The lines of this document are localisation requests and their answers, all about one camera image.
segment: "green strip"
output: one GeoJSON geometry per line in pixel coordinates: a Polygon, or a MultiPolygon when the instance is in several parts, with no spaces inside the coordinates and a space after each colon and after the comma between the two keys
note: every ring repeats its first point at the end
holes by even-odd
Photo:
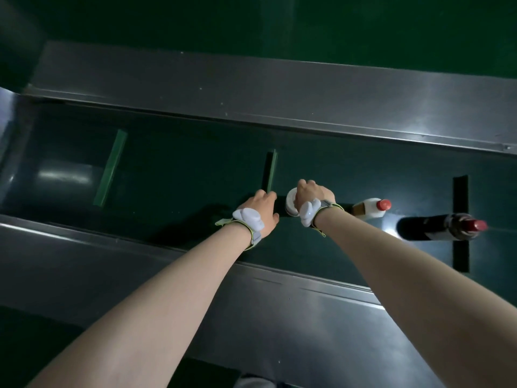
{"type": "Polygon", "coordinates": [[[269,178],[267,179],[266,192],[269,193],[273,188],[273,178],[275,177],[275,168],[277,167],[277,150],[273,150],[273,157],[271,159],[271,168],[269,169],[269,178]]]}
{"type": "Polygon", "coordinates": [[[113,181],[115,170],[117,170],[118,163],[120,162],[120,157],[122,156],[122,150],[126,144],[127,137],[127,132],[121,129],[117,131],[117,136],[113,142],[113,147],[111,147],[111,153],[107,159],[106,167],[104,168],[104,173],[102,173],[99,188],[95,195],[94,205],[104,207],[104,204],[106,203],[107,194],[110,191],[111,182],[113,181]]]}

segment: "wristband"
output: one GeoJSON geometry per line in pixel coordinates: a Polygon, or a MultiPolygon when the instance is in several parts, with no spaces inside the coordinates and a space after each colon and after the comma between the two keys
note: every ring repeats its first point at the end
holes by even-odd
{"type": "Polygon", "coordinates": [[[241,208],[233,211],[232,216],[233,218],[231,219],[221,219],[216,221],[216,225],[224,226],[232,222],[242,223],[251,232],[251,242],[245,250],[253,248],[262,239],[260,230],[264,228],[264,222],[260,217],[260,213],[253,208],[241,208]]]}
{"type": "Polygon", "coordinates": [[[300,207],[300,219],[301,224],[303,224],[304,227],[312,227],[314,230],[317,230],[321,235],[326,237],[326,235],[321,231],[319,228],[314,226],[314,218],[316,218],[316,215],[318,212],[320,212],[322,209],[329,208],[329,207],[338,207],[341,208],[343,211],[345,209],[340,206],[337,203],[330,202],[328,200],[319,200],[314,199],[313,201],[306,201],[303,203],[303,205],[300,207]]]}

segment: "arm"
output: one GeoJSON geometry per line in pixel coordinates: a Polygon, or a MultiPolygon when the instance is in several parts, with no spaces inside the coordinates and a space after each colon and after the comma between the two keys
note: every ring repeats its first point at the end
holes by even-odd
{"type": "MultiPolygon", "coordinates": [[[[301,180],[297,207],[314,198],[335,202],[328,189],[301,180]]],[[[515,384],[516,308],[429,254],[339,208],[321,210],[314,225],[350,257],[447,386],[515,384]]]]}
{"type": "MultiPolygon", "coordinates": [[[[266,237],[278,223],[276,194],[259,190],[241,208],[260,214],[266,237]]],[[[248,247],[230,223],[140,286],[58,355],[29,387],[165,387],[219,284],[248,247]]]]}

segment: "red bottle cap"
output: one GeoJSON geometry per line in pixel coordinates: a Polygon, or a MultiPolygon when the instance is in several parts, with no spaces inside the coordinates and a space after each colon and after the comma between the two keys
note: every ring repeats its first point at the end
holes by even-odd
{"type": "Polygon", "coordinates": [[[488,225],[484,220],[466,219],[466,220],[462,220],[460,223],[461,223],[461,228],[464,231],[468,231],[470,233],[477,232],[477,231],[485,231],[486,229],[488,229],[488,225]]]}
{"type": "Polygon", "coordinates": [[[383,199],[377,202],[377,209],[379,211],[387,211],[391,208],[391,202],[389,200],[383,199]]]}

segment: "metal frame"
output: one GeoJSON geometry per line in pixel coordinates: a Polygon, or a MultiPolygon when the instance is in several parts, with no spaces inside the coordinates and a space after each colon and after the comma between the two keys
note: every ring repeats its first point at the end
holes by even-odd
{"type": "Polygon", "coordinates": [[[50,41],[25,95],[517,154],[517,80],[50,41]]]}
{"type": "MultiPolygon", "coordinates": [[[[0,304],[87,327],[183,254],[0,215],[0,304]]],[[[187,355],[305,388],[443,386],[367,288],[236,263],[187,355]]]]}

